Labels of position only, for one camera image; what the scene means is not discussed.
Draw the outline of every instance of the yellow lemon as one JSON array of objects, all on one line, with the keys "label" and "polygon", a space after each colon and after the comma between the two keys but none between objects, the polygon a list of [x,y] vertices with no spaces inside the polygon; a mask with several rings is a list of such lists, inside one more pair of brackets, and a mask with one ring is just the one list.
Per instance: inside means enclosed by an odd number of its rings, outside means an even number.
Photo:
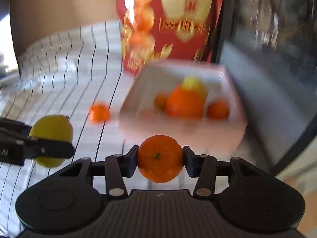
[{"label": "yellow lemon", "polygon": [[208,96],[208,90],[198,77],[189,76],[183,80],[181,85],[183,89],[197,91],[204,100]]},{"label": "yellow lemon", "polygon": [[[63,115],[48,115],[39,119],[32,127],[29,137],[37,137],[48,140],[59,140],[72,143],[73,127],[68,117]],[[38,157],[37,163],[47,168],[58,167],[64,162],[64,158]]]}]

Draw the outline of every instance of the wall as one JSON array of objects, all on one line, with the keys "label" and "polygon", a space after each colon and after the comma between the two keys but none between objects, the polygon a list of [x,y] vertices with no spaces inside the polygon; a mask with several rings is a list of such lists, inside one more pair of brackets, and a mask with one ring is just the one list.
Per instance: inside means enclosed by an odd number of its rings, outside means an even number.
[{"label": "wall", "polygon": [[117,18],[115,0],[11,0],[15,53],[49,34]]}]

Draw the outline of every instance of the mandarin orange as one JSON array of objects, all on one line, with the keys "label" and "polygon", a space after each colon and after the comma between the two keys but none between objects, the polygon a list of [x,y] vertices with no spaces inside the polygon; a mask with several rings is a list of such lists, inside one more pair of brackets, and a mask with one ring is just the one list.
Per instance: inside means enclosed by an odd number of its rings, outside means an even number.
[{"label": "mandarin orange", "polygon": [[173,180],[183,169],[183,151],[169,136],[149,137],[137,152],[137,166],[148,180],[164,183]]},{"label": "mandarin orange", "polygon": [[168,99],[168,94],[166,93],[158,93],[154,98],[154,106],[156,109],[160,111],[165,111],[166,101]]},{"label": "mandarin orange", "polygon": [[94,124],[109,120],[109,106],[100,102],[93,104],[89,109],[88,118]]},{"label": "mandarin orange", "polygon": [[204,114],[204,99],[194,90],[176,87],[166,101],[169,116],[201,119]]},{"label": "mandarin orange", "polygon": [[223,98],[218,98],[208,105],[207,115],[211,119],[224,120],[229,117],[229,114],[229,104]]}]

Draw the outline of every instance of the red packaging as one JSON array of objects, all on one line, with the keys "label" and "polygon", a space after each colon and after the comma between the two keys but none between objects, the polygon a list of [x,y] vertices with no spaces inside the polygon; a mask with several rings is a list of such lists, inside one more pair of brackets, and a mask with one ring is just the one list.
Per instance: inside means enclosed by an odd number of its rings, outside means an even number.
[{"label": "red packaging", "polygon": [[200,60],[223,0],[116,0],[126,71],[159,58]]}]

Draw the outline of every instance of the fruit bowl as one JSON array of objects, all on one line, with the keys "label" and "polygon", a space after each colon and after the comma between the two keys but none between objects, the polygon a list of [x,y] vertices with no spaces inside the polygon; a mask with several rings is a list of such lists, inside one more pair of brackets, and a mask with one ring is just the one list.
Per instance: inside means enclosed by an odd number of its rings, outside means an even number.
[{"label": "fruit bowl", "polygon": [[[169,117],[153,105],[159,92],[171,93],[187,76],[201,79],[209,93],[207,102],[224,97],[230,106],[227,120]],[[167,59],[148,63],[136,78],[119,114],[119,127],[127,142],[140,144],[154,135],[173,137],[197,153],[224,155],[234,152],[241,142],[247,120],[224,66],[187,60]]]}]

